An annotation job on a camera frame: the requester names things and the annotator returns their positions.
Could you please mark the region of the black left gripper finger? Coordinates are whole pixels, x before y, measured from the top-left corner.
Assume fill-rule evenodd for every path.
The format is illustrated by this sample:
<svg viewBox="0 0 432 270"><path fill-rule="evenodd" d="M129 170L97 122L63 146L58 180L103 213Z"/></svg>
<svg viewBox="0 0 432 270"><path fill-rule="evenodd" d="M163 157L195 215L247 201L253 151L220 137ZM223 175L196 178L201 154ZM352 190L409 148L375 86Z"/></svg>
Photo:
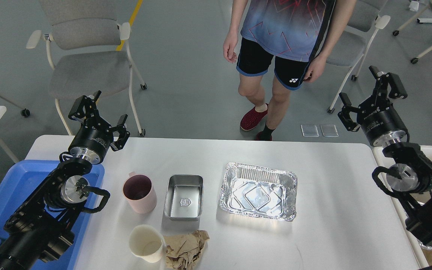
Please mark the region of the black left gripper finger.
<svg viewBox="0 0 432 270"><path fill-rule="evenodd" d="M68 118L78 121L80 127L101 128L101 117L99 116L96 102L99 96L81 96L74 102Z"/></svg>
<svg viewBox="0 0 432 270"><path fill-rule="evenodd" d="M110 128L110 135L111 137L114 137L114 133L118 133L118 139L113 141L110 144L111 149L114 152L117 152L124 148L128 138L130 137L130 132L126 130L125 122L127 120L128 115L123 114L120 119L118 120L118 123L116 126L113 126Z"/></svg>

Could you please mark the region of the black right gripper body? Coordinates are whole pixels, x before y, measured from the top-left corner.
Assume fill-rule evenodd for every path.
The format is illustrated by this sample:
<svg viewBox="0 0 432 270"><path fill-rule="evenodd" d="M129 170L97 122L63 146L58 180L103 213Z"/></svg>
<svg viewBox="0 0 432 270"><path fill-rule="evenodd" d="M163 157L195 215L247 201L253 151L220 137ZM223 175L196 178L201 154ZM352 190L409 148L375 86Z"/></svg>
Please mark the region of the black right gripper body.
<svg viewBox="0 0 432 270"><path fill-rule="evenodd" d="M408 129L393 103L390 103L384 110L375 110L369 114L361 113L359 125L373 147L383 146L389 140L400 140L408 136Z"/></svg>

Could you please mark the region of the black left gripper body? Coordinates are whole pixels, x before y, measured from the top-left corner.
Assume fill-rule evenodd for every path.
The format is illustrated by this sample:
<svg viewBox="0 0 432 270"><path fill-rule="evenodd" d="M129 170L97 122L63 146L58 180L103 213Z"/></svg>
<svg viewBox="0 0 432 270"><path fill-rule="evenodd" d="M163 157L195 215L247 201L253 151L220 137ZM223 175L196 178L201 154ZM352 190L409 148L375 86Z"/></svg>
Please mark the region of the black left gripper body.
<svg viewBox="0 0 432 270"><path fill-rule="evenodd" d="M81 127L69 146L70 155L91 164L101 164L113 142L113 135L104 130Z"/></svg>

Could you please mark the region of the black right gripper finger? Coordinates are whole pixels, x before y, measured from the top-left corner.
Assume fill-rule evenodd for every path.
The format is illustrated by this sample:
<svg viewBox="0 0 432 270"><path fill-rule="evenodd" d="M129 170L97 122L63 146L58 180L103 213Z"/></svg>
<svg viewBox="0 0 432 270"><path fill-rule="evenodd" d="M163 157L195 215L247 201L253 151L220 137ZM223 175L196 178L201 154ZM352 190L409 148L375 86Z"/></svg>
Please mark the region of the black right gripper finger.
<svg viewBox="0 0 432 270"><path fill-rule="evenodd" d="M372 95L369 97L371 107L393 107L390 99L406 99L408 94L399 75L393 72L382 72L376 66L369 70L376 80Z"/></svg>
<svg viewBox="0 0 432 270"><path fill-rule="evenodd" d="M338 113L338 118L341 120L346 130L358 132L358 130L361 128L361 124L354 122L350 116L350 113L353 112L357 113L357 115L362 115L364 113L363 111L366 110L366 104L363 102L358 108L356 108L352 106L352 103L350 102L350 99L346 93L341 92L338 95L343 103L342 110Z"/></svg>

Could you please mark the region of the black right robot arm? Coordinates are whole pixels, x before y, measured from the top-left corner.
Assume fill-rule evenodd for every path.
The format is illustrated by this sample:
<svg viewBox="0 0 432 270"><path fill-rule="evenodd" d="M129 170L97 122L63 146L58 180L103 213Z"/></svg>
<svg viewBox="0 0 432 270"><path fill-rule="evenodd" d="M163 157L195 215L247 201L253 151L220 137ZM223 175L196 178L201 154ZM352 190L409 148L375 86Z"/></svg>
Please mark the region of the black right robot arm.
<svg viewBox="0 0 432 270"><path fill-rule="evenodd" d="M391 196L415 253L419 247L432 250L432 146L409 141L409 131L392 100L405 99L406 90L398 75L370 71L376 83L372 94L352 106L346 93L337 114L346 130L362 130L374 147L378 166L372 173L376 185Z"/></svg>

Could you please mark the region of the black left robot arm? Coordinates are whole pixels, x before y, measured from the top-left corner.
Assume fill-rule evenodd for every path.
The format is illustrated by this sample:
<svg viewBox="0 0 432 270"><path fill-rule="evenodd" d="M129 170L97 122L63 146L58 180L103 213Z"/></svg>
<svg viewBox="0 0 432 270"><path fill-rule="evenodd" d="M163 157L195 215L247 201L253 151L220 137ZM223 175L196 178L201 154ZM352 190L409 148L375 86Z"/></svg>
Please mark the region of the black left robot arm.
<svg viewBox="0 0 432 270"><path fill-rule="evenodd" d="M58 260L74 243L72 227L81 213L97 213L110 193L91 186L86 174L101 164L109 149L123 149L130 132L127 114L111 125L99 114L101 91L76 99L68 118L81 126L60 162L4 224L8 238L0 243L0 270L29 270L41 260Z"/></svg>

